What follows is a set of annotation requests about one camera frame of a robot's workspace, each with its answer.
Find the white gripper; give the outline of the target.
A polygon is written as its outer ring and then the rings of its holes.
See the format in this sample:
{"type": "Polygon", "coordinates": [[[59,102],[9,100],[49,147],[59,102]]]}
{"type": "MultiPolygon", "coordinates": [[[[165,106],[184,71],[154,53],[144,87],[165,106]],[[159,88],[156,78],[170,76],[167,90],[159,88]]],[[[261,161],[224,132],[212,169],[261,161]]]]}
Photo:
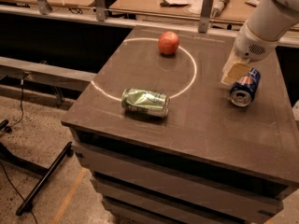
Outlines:
{"type": "Polygon", "coordinates": [[[234,49],[222,68],[221,82],[231,85],[246,75],[251,68],[238,63],[239,58],[257,62],[265,59],[276,47],[278,35],[261,22],[247,20],[235,38],[234,49]]]}

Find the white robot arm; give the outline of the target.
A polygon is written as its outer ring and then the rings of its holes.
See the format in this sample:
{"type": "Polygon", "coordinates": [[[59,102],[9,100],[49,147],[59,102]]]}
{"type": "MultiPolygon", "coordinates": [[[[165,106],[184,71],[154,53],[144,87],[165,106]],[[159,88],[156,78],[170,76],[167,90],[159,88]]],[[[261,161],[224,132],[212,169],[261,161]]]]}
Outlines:
{"type": "Polygon", "coordinates": [[[223,66],[221,83],[233,84],[265,59],[278,41],[299,22],[299,0],[261,0],[239,30],[223,66]]]}

